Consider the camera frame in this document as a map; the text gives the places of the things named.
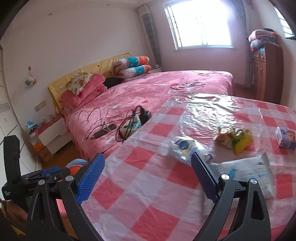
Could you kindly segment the white bedside table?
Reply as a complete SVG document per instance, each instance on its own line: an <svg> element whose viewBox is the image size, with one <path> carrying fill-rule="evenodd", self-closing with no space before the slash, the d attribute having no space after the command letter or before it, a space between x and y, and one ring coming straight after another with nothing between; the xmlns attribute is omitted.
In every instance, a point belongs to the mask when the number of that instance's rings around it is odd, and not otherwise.
<svg viewBox="0 0 296 241"><path fill-rule="evenodd" d="M64 117L59 114L29 134L30 143L43 162L48 162L66 144L72 141Z"/></svg>

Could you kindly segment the floral cushion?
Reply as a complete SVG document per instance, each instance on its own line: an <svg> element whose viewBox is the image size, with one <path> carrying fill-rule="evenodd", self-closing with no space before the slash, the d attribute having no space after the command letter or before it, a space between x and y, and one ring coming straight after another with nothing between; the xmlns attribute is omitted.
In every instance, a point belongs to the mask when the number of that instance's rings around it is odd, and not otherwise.
<svg viewBox="0 0 296 241"><path fill-rule="evenodd" d="M77 96L86 84L93 78L93 73L80 72L76 74L65 86L75 96Z"/></svg>

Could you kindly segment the black power bank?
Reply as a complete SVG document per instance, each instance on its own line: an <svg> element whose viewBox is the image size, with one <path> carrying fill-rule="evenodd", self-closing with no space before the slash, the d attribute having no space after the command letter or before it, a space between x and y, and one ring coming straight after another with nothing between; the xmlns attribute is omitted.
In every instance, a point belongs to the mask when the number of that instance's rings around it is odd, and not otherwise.
<svg viewBox="0 0 296 241"><path fill-rule="evenodd" d="M111 125L103 128L102 130L99 130L98 132L95 132L92 138L103 137L107 133L114 131L116 128L117 128L117 126L115 124L111 124Z"/></svg>

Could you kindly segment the white blue Magicday pouch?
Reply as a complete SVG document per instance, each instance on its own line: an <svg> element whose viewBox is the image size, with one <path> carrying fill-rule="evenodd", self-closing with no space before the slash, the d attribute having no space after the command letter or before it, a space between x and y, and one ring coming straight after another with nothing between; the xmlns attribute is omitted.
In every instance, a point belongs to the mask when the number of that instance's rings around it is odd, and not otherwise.
<svg viewBox="0 0 296 241"><path fill-rule="evenodd" d="M168 154L186 165L191 166L191 156L195 152L206 162L213 159L205 146L193 138L187 136L174 137L169 142Z"/></svg>

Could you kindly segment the folded blankets on dresser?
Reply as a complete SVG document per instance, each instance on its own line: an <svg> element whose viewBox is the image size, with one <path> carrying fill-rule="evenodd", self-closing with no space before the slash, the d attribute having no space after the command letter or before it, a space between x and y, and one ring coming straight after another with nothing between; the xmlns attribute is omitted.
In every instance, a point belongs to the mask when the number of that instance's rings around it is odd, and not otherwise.
<svg viewBox="0 0 296 241"><path fill-rule="evenodd" d="M250 42L250 50L257 51L266 44L272 44L280 47L278 34L268 30L254 30L248 37Z"/></svg>

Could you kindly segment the yellow brown snack wrapper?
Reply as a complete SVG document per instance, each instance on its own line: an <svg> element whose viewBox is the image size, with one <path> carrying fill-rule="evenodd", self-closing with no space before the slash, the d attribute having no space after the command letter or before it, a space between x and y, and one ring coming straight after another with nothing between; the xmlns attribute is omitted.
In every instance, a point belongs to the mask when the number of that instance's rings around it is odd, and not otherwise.
<svg viewBox="0 0 296 241"><path fill-rule="evenodd" d="M236 156L239 156L251 144L252 132L244 128L219 127L214 141L233 150Z"/></svg>

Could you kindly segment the bright window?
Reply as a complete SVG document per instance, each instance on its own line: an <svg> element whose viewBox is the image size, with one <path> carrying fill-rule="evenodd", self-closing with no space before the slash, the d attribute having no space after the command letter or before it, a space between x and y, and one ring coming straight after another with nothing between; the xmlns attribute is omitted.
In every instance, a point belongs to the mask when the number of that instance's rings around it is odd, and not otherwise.
<svg viewBox="0 0 296 241"><path fill-rule="evenodd" d="M176 50L233 47L225 1L170 1L164 10Z"/></svg>

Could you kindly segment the brown wooden dresser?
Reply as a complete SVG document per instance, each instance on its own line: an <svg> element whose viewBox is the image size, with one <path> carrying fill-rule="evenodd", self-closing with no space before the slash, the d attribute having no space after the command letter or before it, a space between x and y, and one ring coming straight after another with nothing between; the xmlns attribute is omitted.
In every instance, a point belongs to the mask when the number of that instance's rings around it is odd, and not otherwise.
<svg viewBox="0 0 296 241"><path fill-rule="evenodd" d="M252 54L256 99L280 104L283 88L283 52L273 44L265 44Z"/></svg>

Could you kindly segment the grey window curtain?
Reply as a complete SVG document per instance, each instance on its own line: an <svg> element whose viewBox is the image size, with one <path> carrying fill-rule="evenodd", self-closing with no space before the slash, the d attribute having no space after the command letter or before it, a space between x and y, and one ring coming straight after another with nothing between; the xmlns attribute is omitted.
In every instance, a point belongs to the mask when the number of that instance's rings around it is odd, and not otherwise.
<svg viewBox="0 0 296 241"><path fill-rule="evenodd" d="M145 14L145 15L142 15L141 18L144 24L144 29L147 34L147 38L149 40L149 44L152 49L152 53L153 53L156 65L161 67L161 57L159 52L158 36L157 36L156 27L155 27L152 15Z"/></svg>

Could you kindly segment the pink bed with bedspread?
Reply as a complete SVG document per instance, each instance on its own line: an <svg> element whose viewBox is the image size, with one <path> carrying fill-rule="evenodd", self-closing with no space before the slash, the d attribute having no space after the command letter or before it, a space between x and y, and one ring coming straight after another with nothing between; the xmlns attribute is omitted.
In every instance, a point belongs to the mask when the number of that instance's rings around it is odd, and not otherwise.
<svg viewBox="0 0 296 241"><path fill-rule="evenodd" d="M151 114L173 95L182 92L235 95L233 75L226 71L186 70L149 73L111 88L92 84L94 91L72 100L62 95L62 113L81 157L88 161L98 153L108 157L119 147L116 133L93 135L111 125L119 126L143 107Z"/></svg>

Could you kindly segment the beige power strip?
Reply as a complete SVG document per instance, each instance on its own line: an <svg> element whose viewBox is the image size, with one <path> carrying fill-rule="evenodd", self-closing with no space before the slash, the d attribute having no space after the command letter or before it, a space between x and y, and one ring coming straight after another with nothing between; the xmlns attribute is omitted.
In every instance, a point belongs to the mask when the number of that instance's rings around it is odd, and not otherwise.
<svg viewBox="0 0 296 241"><path fill-rule="evenodd" d="M139 115L136 114L130 120L127 120L120 128L119 134L122 138L128 138L133 133L135 133L138 129L142 127L142 123L140 121Z"/></svg>

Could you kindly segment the rolled colourful quilts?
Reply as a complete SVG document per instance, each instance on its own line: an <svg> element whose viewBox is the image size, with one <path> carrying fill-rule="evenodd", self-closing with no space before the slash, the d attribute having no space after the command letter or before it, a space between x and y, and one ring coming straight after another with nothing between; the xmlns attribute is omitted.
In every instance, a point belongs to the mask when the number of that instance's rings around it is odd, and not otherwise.
<svg viewBox="0 0 296 241"><path fill-rule="evenodd" d="M152 70L152 66L148 65L149 57L125 57L115 61L111 67L113 77L121 79L130 79L142 76Z"/></svg>

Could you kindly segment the pink folded pillows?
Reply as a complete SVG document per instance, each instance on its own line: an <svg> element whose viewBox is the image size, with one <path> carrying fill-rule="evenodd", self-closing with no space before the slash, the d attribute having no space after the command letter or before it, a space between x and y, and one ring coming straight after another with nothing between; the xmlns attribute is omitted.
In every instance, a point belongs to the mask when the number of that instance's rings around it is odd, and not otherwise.
<svg viewBox="0 0 296 241"><path fill-rule="evenodd" d="M101 74L95 74L91 80L75 95L71 90L66 90L61 95L61 103L63 107L72 106L77 108L81 104L90 102L107 90L104 85L105 77Z"/></svg>

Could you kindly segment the blue white small box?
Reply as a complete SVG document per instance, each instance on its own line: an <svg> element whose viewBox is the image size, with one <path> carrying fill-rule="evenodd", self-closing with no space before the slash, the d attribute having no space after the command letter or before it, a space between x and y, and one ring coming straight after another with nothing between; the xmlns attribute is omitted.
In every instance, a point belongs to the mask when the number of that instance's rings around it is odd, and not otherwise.
<svg viewBox="0 0 296 241"><path fill-rule="evenodd" d="M293 130L278 126L275 131L275 137L279 147L295 150L296 142L295 132Z"/></svg>

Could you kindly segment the black power adapter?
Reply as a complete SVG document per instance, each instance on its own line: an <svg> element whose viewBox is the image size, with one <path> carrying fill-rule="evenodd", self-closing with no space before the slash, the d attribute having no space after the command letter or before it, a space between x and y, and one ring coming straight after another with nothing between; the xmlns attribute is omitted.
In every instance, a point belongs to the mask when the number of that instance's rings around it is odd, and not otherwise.
<svg viewBox="0 0 296 241"><path fill-rule="evenodd" d="M149 119L152 117L152 114L150 111L142 111L139 115L140 122L142 126L149 121Z"/></svg>

